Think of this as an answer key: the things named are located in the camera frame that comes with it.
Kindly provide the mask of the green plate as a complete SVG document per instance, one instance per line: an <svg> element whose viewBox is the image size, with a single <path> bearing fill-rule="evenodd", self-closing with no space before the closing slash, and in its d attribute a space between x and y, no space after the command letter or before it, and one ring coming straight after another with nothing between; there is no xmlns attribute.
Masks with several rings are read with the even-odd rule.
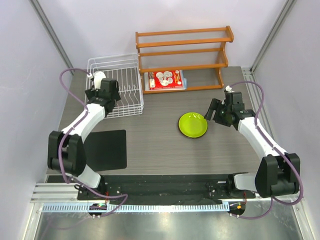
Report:
<svg viewBox="0 0 320 240"><path fill-rule="evenodd" d="M187 112L178 120L178 129L186 137L196 139L208 130L207 120L197 112Z"/></svg>

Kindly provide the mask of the white wire dish rack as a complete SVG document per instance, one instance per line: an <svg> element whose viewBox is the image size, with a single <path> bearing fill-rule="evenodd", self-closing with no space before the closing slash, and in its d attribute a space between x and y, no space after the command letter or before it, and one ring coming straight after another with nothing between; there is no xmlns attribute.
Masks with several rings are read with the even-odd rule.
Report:
<svg viewBox="0 0 320 240"><path fill-rule="evenodd" d="M144 99L137 53L90 58L87 71L92 74L103 72L107 78L118 81L120 100L116 102L112 113L106 116L107 119L143 113Z"/></svg>

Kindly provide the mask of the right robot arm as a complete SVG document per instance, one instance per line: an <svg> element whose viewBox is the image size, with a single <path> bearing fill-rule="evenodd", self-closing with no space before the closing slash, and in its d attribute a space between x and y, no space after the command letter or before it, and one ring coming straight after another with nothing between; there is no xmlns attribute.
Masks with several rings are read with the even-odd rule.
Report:
<svg viewBox="0 0 320 240"><path fill-rule="evenodd" d="M300 158L280 147L261 125L256 113L246 109L241 92L226 92L225 99L213 98L204 118L234 127L249 142L260 159L255 173L228 175L226 193L233 198L243 191L263 198L296 194L300 190Z"/></svg>

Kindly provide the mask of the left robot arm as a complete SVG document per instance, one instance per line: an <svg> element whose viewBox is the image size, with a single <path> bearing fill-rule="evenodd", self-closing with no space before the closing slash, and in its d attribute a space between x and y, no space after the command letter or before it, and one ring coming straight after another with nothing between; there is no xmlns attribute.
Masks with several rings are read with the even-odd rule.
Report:
<svg viewBox="0 0 320 240"><path fill-rule="evenodd" d="M102 176L87 165L84 142L93 128L111 113L121 99L116 79L103 77L86 91L89 98L84 111L62 131L48 137L47 166L60 171L66 183L70 179L89 187L89 194L100 200L107 192Z"/></svg>

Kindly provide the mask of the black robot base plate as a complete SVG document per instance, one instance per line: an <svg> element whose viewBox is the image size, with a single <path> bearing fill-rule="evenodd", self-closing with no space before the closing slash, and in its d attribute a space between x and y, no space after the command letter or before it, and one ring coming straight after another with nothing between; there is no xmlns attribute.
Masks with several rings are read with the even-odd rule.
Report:
<svg viewBox="0 0 320 240"><path fill-rule="evenodd" d="M251 191L232 190L226 174L106 175L105 194L118 205L191 206L220 204L227 199L254 199Z"/></svg>

